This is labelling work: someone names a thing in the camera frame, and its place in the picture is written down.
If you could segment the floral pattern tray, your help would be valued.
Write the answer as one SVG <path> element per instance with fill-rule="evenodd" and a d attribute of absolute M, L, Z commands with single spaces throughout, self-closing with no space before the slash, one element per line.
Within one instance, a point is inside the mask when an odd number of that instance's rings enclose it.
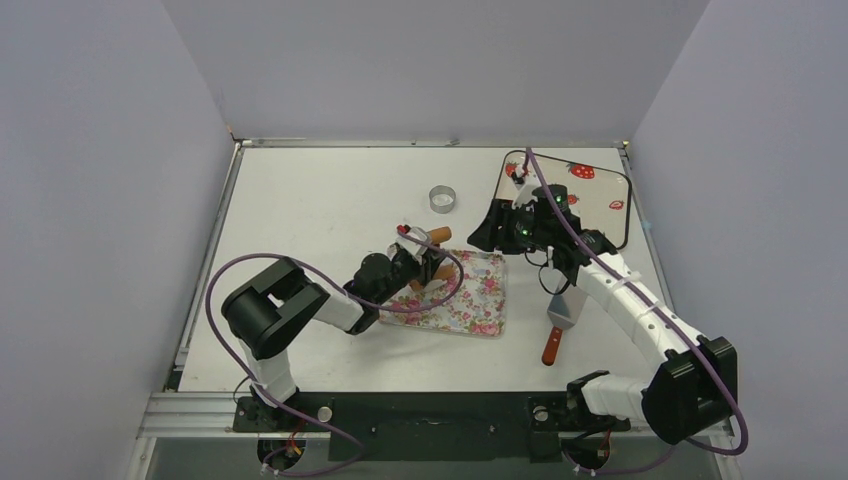
<path fill-rule="evenodd" d="M 454 250 L 464 269 L 446 260 L 451 276 L 423 290 L 409 287 L 389 302 L 400 313 L 383 311 L 379 322 L 440 333 L 496 338 L 506 322 L 505 258 L 496 253 Z"/>

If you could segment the metal spatula wooden handle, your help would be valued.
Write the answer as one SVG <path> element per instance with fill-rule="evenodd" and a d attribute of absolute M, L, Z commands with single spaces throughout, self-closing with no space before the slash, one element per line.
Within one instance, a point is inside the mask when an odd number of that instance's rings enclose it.
<path fill-rule="evenodd" d="M 577 324 L 587 298 L 585 292 L 572 286 L 567 279 L 561 282 L 559 288 L 551 296 L 547 307 L 551 330 L 541 354 L 543 365 L 553 366 L 555 364 L 563 336 Z"/>

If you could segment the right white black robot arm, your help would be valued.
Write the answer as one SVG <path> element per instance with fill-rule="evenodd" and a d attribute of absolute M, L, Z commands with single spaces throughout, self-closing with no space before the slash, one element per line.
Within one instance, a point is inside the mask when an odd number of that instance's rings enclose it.
<path fill-rule="evenodd" d="M 598 370 L 570 382 L 566 418 L 588 427 L 600 417 L 646 423 L 676 445 L 738 409 L 738 357 L 723 337 L 709 339 L 680 319 L 641 281 L 613 243 L 585 229 L 562 185 L 536 187 L 522 205 L 494 198 L 470 245 L 505 255 L 545 251 L 569 290 L 593 299 L 640 351 L 648 381 Z"/>

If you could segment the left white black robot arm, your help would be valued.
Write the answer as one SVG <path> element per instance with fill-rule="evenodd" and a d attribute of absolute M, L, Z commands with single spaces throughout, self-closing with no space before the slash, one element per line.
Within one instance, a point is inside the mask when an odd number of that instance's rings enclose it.
<path fill-rule="evenodd" d="M 418 313 L 420 307 L 390 307 L 388 301 L 413 283 L 426 286 L 463 267 L 456 256 L 426 248 L 420 256 L 396 245 L 393 254 L 366 256 L 353 278 L 332 291 L 305 273 L 307 266 L 282 256 L 223 302 L 221 314 L 247 355 L 259 416 L 272 429 L 291 427 L 298 416 L 297 386 L 287 348 L 312 320 L 358 335 L 382 311 Z"/>

